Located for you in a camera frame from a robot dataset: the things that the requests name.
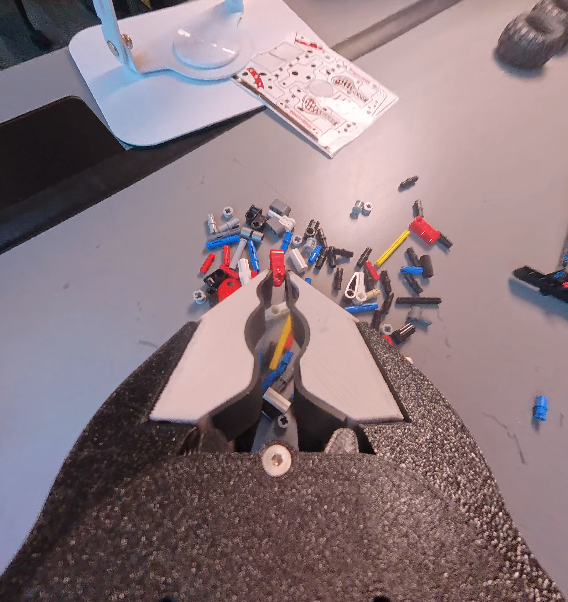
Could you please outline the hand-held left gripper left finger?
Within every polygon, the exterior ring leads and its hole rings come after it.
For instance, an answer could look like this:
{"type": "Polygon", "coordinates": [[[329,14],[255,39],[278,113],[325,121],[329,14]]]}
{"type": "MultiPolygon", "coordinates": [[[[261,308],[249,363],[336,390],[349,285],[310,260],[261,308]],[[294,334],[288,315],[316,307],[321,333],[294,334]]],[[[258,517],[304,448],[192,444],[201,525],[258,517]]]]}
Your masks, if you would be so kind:
{"type": "Polygon", "coordinates": [[[273,274],[265,270],[197,322],[151,421],[212,426],[229,441],[257,422],[263,394],[256,347],[272,292],[273,274]]]}

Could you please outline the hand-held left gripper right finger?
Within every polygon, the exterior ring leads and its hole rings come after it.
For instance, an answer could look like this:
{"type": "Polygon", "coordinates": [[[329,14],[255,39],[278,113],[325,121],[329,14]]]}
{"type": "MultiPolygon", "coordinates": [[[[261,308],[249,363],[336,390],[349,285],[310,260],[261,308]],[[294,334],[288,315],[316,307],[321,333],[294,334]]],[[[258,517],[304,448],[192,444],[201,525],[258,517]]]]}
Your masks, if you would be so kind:
{"type": "Polygon", "coordinates": [[[293,409],[302,428],[403,421],[352,315],[298,275],[286,275],[295,360],[293,409]]]}

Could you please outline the grey desk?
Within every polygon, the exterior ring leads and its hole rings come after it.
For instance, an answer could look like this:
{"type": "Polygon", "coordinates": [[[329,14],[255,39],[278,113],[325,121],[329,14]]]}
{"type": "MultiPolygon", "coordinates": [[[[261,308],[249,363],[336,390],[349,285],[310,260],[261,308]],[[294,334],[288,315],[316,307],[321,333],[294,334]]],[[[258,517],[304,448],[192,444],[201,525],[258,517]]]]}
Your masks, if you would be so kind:
{"type": "MultiPolygon", "coordinates": [[[[321,40],[352,60],[456,4],[456,1],[286,1],[321,40]]],[[[102,118],[67,45],[98,25],[91,1],[24,1],[49,49],[34,44],[14,1],[0,1],[0,123],[66,96],[82,98],[102,118]]]]}
{"type": "Polygon", "coordinates": [[[568,51],[538,77],[494,59],[533,1],[461,1],[357,64],[399,96],[330,160],[267,111],[0,256],[0,575],[86,423],[197,315],[205,215],[279,198],[377,257],[416,199],[453,242],[403,346],[477,440],[519,530],[568,598],[568,51]],[[533,420],[537,395],[547,420],[533,420]]]}

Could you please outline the white book stand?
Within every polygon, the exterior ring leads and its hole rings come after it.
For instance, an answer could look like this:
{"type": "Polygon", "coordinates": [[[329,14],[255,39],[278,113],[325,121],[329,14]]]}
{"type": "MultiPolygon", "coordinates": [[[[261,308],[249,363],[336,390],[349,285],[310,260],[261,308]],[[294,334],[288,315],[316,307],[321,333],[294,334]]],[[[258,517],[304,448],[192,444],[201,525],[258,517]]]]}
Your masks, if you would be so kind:
{"type": "Polygon", "coordinates": [[[262,107],[233,75],[257,53],[301,33],[321,42],[284,1],[188,1],[76,34],[69,52],[115,137],[154,146],[262,107]]]}

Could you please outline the toy sticker sheet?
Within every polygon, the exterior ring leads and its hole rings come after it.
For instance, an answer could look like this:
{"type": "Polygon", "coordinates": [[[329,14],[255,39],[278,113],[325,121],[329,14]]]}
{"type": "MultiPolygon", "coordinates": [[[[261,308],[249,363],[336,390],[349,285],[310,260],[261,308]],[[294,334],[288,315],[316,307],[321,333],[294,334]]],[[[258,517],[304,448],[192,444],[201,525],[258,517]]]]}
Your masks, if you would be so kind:
{"type": "Polygon", "coordinates": [[[398,100],[353,62],[302,33],[256,54],[233,78],[331,158],[398,100]]]}

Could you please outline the black toy tyre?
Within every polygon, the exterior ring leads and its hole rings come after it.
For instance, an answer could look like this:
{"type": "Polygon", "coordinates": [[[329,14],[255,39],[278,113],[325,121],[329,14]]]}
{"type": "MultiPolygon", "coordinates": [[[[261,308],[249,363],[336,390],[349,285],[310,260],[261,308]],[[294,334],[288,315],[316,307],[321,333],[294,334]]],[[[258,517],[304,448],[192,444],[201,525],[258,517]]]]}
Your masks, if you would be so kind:
{"type": "Polygon", "coordinates": [[[516,70],[533,71],[567,48],[568,1],[540,1],[507,24],[496,57],[516,70]]]}

